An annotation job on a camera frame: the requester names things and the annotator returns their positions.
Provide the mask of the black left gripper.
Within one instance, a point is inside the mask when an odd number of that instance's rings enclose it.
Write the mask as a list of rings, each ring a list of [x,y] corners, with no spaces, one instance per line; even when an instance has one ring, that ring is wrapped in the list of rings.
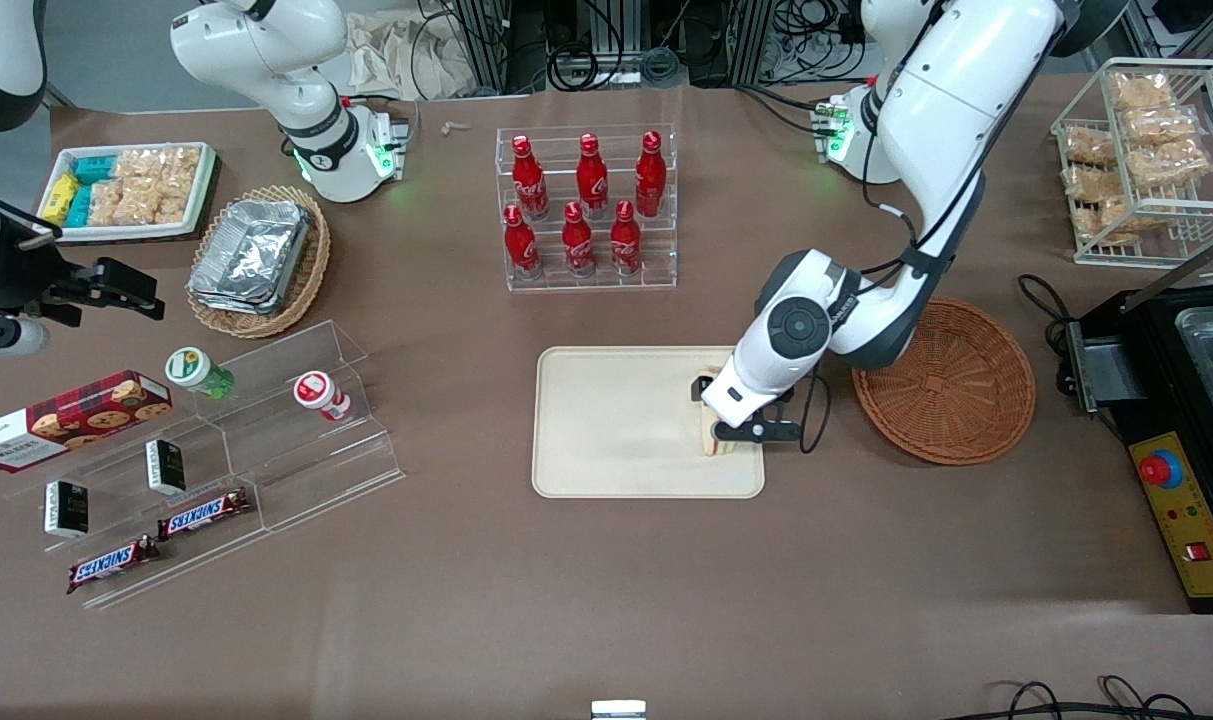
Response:
[[[690,401],[702,404],[704,392],[714,382],[716,370],[701,370],[690,383]],[[730,392],[733,398],[731,415],[728,425],[771,424],[786,421],[786,408],[795,398],[795,389],[786,389],[779,396],[762,395],[754,392]]]

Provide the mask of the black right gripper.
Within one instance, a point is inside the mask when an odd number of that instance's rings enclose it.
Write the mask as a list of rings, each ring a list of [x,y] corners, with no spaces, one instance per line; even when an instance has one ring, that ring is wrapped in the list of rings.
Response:
[[[80,305],[121,307],[163,322],[156,279],[112,258],[93,268],[63,258],[57,247],[21,250],[0,242],[0,316],[32,314],[49,322],[79,328]]]

